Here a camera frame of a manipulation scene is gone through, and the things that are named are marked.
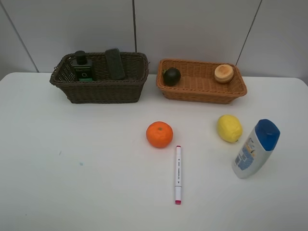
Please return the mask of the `dark mangosteen fruit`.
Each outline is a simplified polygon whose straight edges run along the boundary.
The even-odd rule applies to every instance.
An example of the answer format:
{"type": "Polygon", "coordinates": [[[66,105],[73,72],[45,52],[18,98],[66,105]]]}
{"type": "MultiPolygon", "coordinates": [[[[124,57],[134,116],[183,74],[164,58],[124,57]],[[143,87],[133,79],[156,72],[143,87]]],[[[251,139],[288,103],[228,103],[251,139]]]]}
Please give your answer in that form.
{"type": "Polygon", "coordinates": [[[169,68],[163,71],[163,81],[167,86],[175,86],[181,79],[181,73],[176,68],[169,68]]]}

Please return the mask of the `orange tangerine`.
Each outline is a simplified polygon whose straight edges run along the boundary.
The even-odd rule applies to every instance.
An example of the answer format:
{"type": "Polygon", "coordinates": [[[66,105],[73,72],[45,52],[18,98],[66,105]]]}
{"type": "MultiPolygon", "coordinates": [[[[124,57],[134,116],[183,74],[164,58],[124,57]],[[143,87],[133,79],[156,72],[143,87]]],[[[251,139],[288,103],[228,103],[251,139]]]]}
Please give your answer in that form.
{"type": "Polygon", "coordinates": [[[165,148],[173,140],[173,129],[165,122],[156,121],[147,128],[146,138],[153,147],[165,148]]]}

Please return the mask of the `dark green square bottle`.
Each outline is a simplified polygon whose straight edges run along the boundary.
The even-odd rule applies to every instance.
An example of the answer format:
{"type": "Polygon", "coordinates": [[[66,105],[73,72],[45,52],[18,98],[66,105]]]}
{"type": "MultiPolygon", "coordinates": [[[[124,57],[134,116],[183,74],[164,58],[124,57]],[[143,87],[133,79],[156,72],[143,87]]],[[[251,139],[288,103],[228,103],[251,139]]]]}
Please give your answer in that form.
{"type": "Polygon", "coordinates": [[[72,67],[79,81],[94,81],[93,63],[87,58],[84,51],[77,51],[74,54],[75,58],[72,62],[72,67]]]}

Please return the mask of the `white bottle blue cap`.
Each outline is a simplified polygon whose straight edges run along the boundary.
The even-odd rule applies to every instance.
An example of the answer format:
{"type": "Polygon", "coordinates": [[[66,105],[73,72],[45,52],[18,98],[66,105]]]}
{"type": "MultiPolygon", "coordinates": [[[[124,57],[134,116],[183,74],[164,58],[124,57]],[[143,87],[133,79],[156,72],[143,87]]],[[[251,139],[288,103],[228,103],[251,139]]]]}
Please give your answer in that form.
{"type": "Polygon", "coordinates": [[[269,159],[280,137],[280,130],[268,119],[255,125],[232,163],[235,175],[246,179],[257,173],[269,159]]]}

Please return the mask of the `orange-red bread bun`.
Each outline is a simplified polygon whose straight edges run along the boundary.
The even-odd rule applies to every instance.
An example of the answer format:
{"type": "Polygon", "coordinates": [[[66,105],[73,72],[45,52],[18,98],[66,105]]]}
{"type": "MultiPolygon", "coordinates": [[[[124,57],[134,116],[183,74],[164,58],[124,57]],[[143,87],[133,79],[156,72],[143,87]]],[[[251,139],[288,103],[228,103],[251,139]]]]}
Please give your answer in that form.
{"type": "Polygon", "coordinates": [[[228,64],[219,65],[214,71],[215,80],[222,84],[230,82],[233,75],[233,67],[228,64]]]}

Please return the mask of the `dark brown wicker basket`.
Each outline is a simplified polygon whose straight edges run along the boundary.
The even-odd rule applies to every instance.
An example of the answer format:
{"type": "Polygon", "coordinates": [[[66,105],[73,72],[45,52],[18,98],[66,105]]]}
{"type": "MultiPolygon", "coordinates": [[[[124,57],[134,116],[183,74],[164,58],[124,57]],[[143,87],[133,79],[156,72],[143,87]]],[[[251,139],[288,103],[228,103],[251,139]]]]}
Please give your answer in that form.
{"type": "Polygon", "coordinates": [[[79,81],[73,68],[73,53],[65,55],[50,78],[71,103],[135,103],[139,100],[149,69],[147,56],[140,52],[121,52],[125,78],[112,80],[104,52],[85,53],[92,61],[93,81],[79,81]]]}

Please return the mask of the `white marker pink caps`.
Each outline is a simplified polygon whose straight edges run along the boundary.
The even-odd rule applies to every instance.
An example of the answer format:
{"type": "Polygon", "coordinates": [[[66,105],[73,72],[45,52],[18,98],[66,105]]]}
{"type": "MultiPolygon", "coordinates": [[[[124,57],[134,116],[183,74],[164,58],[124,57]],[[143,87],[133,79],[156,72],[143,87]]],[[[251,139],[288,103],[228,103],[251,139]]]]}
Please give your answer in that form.
{"type": "Polygon", "coordinates": [[[175,204],[181,205],[181,146],[176,147],[175,162],[175,204]]]}

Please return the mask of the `yellow lemon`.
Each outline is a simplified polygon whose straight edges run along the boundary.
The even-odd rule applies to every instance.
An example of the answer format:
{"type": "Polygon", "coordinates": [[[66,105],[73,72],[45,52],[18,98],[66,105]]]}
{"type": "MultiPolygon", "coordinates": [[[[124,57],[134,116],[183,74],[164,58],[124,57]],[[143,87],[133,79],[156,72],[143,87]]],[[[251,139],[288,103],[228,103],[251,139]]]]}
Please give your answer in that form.
{"type": "Polygon", "coordinates": [[[232,115],[222,115],[217,120],[216,128],[219,137],[230,143],[237,142],[243,133],[239,119],[232,115]]]}

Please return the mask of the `orange wicker basket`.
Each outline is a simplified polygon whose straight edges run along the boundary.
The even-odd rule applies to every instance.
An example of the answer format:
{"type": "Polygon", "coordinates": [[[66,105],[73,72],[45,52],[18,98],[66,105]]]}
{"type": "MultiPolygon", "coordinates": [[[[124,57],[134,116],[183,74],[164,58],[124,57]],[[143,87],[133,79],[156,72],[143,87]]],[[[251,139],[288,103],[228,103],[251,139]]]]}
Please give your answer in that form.
{"type": "Polygon", "coordinates": [[[233,78],[221,84],[215,80],[215,69],[219,65],[222,63],[163,59],[158,64],[156,85],[170,100],[229,104],[245,96],[247,87],[239,69],[229,64],[233,68],[233,78]],[[180,81],[172,87],[163,81],[163,71],[170,68],[178,69],[181,74],[180,81]]]}

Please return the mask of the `black felt board eraser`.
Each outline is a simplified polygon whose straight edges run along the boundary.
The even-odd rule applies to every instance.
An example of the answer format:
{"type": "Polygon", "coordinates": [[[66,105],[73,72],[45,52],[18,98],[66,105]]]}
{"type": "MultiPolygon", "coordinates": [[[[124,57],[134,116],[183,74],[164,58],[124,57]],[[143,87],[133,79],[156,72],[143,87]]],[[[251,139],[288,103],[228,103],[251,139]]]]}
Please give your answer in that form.
{"type": "Polygon", "coordinates": [[[124,79],[125,71],[122,65],[121,55],[118,48],[105,51],[109,74],[112,80],[124,79]]]}

